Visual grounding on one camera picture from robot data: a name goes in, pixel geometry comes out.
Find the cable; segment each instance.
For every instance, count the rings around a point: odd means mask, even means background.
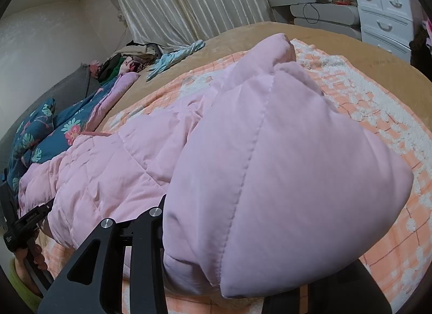
[[[120,45],[122,44],[122,42],[123,42],[123,40],[124,40],[124,37],[126,36],[126,31],[127,31],[127,26],[126,26],[126,28],[124,29],[124,32],[123,32],[123,34],[122,34],[122,36],[121,36],[121,38],[120,38],[120,41],[118,41],[118,45],[117,45],[117,47],[115,48],[115,51],[114,52],[116,52],[117,51],[117,49],[120,47]]]
[[[330,2],[317,3],[317,4],[330,4],[330,3],[337,2],[337,1],[338,1],[338,0],[332,0],[332,1],[330,1]],[[308,4],[310,4],[310,6],[311,6],[312,8],[314,8],[314,9],[316,10],[317,14],[318,14],[318,19],[317,19],[316,22],[310,22],[310,21],[308,20],[308,18],[306,18],[305,8],[306,8],[306,5],[308,5]],[[314,6],[312,3],[306,3],[306,4],[303,6],[303,17],[304,17],[305,20],[308,22],[308,24],[311,24],[311,25],[318,24],[318,23],[320,22],[320,12],[318,11],[318,9],[315,8],[315,6]]]
[[[317,19],[316,22],[310,22],[310,21],[308,20],[308,18],[306,18],[306,15],[305,15],[305,8],[306,8],[306,5],[308,5],[308,4],[310,4],[310,6],[311,6],[312,8],[314,8],[314,9],[317,11],[317,13],[318,13],[318,19]],[[312,3],[306,3],[306,4],[303,6],[303,16],[304,16],[305,20],[308,22],[308,24],[315,25],[315,24],[318,24],[318,23],[320,22],[320,12],[318,11],[318,9],[315,8],[315,6],[314,6]]]

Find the green leaf pattern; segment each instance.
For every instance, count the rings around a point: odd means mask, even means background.
[[[64,132],[67,132],[72,128],[72,126],[79,125],[80,123],[81,123],[81,120],[75,120],[75,118],[73,118],[72,120],[69,120],[69,122],[67,124],[65,124],[61,130]]]
[[[22,146],[24,149],[29,149],[34,143],[35,139],[33,138],[33,135],[30,135],[29,133],[26,133],[22,138]]]
[[[44,104],[44,107],[42,108],[42,113],[44,113],[46,116],[52,116],[53,113],[51,113],[51,109],[49,109],[48,104]]]
[[[22,143],[17,143],[16,146],[13,148],[12,156],[14,159],[20,159],[21,158],[21,152],[23,151]]]
[[[42,149],[36,148],[32,154],[32,163],[37,163],[42,158]]]
[[[81,108],[79,111],[77,111],[74,115],[81,113],[84,110],[84,108]]]
[[[24,124],[24,122],[22,122],[22,123],[19,125],[18,130],[16,131],[16,133],[18,133],[18,132],[22,129],[23,124]]]

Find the white wall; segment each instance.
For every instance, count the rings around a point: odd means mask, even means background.
[[[81,0],[81,5],[109,55],[132,40],[129,28],[119,21],[110,0]]]
[[[0,20],[0,138],[49,88],[81,63],[108,54],[78,1],[24,10]]]

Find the drawer handle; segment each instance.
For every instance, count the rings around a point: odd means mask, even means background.
[[[384,49],[384,50],[387,51],[388,53],[393,53],[392,51],[390,51],[390,50],[388,50],[388,49],[385,49],[384,47],[381,47],[381,45],[378,45],[377,47],[378,47],[378,48],[381,48],[381,49]]]
[[[381,21],[377,21],[377,24],[384,31],[391,31],[393,29],[392,25],[390,25],[390,24],[384,24]]]
[[[395,8],[402,8],[402,3],[390,1],[390,4]]]

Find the blue floral blanket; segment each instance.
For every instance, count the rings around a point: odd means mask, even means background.
[[[49,161],[72,145],[93,109],[111,91],[116,80],[114,78],[56,116],[55,100],[50,98],[21,123],[13,140],[7,174],[7,181],[15,194],[18,193],[19,180],[32,163]]]

